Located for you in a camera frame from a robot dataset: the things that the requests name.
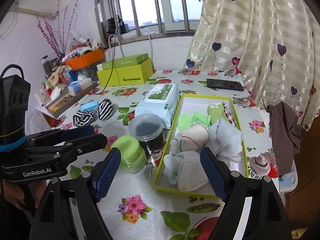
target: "pink heart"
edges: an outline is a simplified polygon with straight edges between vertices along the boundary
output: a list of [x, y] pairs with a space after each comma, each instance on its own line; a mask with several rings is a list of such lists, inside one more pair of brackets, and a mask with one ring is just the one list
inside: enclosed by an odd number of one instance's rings
[[240, 59], [237, 57], [233, 57], [231, 61], [232, 61], [233, 65], [237, 66], [239, 64]]

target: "wet wipes package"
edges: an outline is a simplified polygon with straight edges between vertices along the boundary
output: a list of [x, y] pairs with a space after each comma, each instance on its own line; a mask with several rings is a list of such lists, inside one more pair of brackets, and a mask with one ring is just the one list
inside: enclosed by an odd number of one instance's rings
[[162, 119], [163, 127], [170, 129], [179, 99], [179, 89], [176, 84], [154, 85], [137, 105], [135, 116], [156, 114]]

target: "plastic jar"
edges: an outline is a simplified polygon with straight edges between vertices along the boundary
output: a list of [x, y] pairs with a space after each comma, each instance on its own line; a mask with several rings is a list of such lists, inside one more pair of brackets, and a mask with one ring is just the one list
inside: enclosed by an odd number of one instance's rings
[[141, 114], [129, 122], [129, 133], [149, 155], [159, 154], [164, 146], [162, 119], [155, 114]]
[[146, 165], [147, 156], [137, 139], [130, 135], [121, 136], [112, 147], [121, 152], [120, 166], [128, 173], [136, 174]]

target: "purple flower print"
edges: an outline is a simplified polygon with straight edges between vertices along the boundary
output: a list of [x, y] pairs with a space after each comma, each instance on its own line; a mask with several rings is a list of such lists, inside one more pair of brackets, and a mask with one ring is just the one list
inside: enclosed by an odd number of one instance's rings
[[121, 215], [125, 214], [125, 208], [127, 207], [127, 204], [119, 204], [118, 212], [121, 212]]

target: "brown cloth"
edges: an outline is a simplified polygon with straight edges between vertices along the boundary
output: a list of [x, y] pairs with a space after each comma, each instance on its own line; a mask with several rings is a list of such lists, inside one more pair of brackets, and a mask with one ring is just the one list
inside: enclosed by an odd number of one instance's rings
[[270, 113], [270, 129], [272, 133], [272, 147], [275, 153], [279, 176], [289, 173], [293, 156], [300, 152], [302, 140], [298, 116], [284, 102], [268, 107]]

